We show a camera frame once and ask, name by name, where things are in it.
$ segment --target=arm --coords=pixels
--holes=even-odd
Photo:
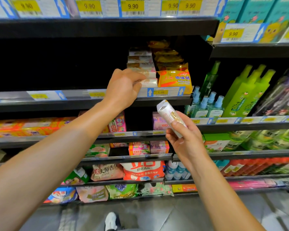
[[[0,167],[0,230],[18,230],[78,165],[102,130],[137,97],[145,79],[116,69],[106,96],[85,114]]]
[[[183,135],[183,138],[178,139],[170,128],[166,131],[166,137],[193,176],[215,230],[265,231],[207,154],[199,129],[189,117],[181,112],[178,114],[187,128],[179,122],[172,122],[172,127]]]

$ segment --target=gray tile floor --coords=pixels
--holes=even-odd
[[[289,231],[288,193],[245,194],[240,198],[267,231]],[[117,212],[122,225],[128,229],[213,231],[198,196],[41,206],[21,231],[103,231],[110,211]]]

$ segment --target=bottle label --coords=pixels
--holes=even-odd
[[[223,114],[223,110],[212,110],[209,114],[209,118],[213,118],[213,117],[221,117]]]
[[[208,114],[208,110],[200,110],[196,112],[195,118],[205,118]]]

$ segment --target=white arrow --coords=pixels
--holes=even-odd
[[[60,11],[61,11],[62,15],[66,15],[64,4],[62,3],[62,1],[61,0],[57,0],[57,3],[58,3],[58,7],[60,8]]]
[[[217,14],[220,14],[222,12],[224,5],[225,5],[225,0],[221,0],[221,2],[219,3],[219,9],[217,10]]]
[[[62,100],[65,100],[65,97],[61,92],[59,92],[58,95],[61,97]]]
[[[264,27],[262,27],[262,28],[260,29],[260,31],[258,31],[258,33],[257,33],[257,36],[256,36],[255,40],[259,40],[260,36],[261,36],[261,35],[262,35],[262,33],[263,33],[263,28],[264,28]]]
[[[13,12],[10,9],[9,4],[5,0],[0,0],[0,1],[1,1],[1,4],[2,4],[3,8],[6,9],[8,14],[13,16],[14,14],[13,14]]]

